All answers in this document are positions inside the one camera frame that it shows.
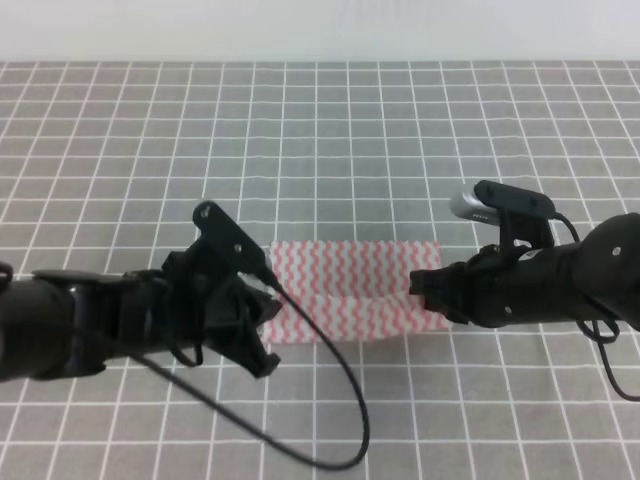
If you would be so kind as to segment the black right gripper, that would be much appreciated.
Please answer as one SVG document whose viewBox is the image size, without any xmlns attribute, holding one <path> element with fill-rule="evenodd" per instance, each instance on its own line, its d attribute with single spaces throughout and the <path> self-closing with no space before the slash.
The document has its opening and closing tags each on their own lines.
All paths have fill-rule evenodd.
<svg viewBox="0 0 640 480">
<path fill-rule="evenodd" d="M 409 294 L 423 296 L 425 310 L 455 324 L 500 328 L 568 322 L 580 314 L 570 267 L 575 249 L 487 250 L 467 264 L 411 271 Z"/>
</svg>

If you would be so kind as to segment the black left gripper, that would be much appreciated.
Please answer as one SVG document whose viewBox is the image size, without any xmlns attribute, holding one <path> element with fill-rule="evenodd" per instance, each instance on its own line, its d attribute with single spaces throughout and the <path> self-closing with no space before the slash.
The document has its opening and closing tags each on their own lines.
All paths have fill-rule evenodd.
<svg viewBox="0 0 640 480">
<path fill-rule="evenodd" d="M 172 251 L 159 269 L 124 275 L 117 339 L 139 354 L 169 351 L 182 365 L 203 363 L 209 305 L 209 348 L 256 379 L 270 376 L 280 357 L 258 335 L 281 302 L 241 279 L 210 251 Z"/>
</svg>

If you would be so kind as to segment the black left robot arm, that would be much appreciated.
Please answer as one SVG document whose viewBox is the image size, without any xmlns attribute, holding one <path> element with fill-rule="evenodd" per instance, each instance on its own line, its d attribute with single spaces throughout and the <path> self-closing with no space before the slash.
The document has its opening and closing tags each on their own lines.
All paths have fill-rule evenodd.
<svg viewBox="0 0 640 480">
<path fill-rule="evenodd" d="M 50 381 L 101 373 L 109 360 L 171 353 L 188 368 L 209 349 L 256 378 L 278 355 L 258 332 L 281 304 L 211 252 L 172 252 L 159 269 L 121 276 L 1 265 L 1 378 Z"/>
</svg>

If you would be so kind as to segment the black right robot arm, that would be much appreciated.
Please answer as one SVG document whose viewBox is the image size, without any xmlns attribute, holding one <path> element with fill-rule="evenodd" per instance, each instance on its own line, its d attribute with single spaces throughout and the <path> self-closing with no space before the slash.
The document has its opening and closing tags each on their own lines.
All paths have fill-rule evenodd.
<svg viewBox="0 0 640 480">
<path fill-rule="evenodd" d="M 582 241 L 542 249 L 483 247 L 466 262 L 414 270 L 425 309 L 483 328 L 570 321 L 639 327 L 639 216 L 612 217 Z"/>
</svg>

